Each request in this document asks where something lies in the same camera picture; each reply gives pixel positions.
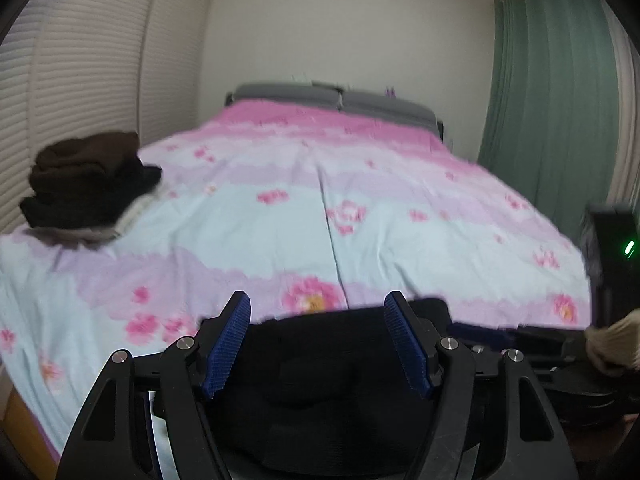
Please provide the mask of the right hand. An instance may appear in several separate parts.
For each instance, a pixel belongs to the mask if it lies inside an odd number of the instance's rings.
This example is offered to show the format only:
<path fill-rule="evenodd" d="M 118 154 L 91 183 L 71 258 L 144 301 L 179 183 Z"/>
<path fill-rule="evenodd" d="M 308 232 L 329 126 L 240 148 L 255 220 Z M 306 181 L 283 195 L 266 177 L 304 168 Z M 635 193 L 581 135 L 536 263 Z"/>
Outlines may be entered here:
<path fill-rule="evenodd" d="M 640 312 L 632 310 L 621 320 L 605 328 L 585 330 L 586 351 L 591 363 L 607 375 L 640 367 Z"/>

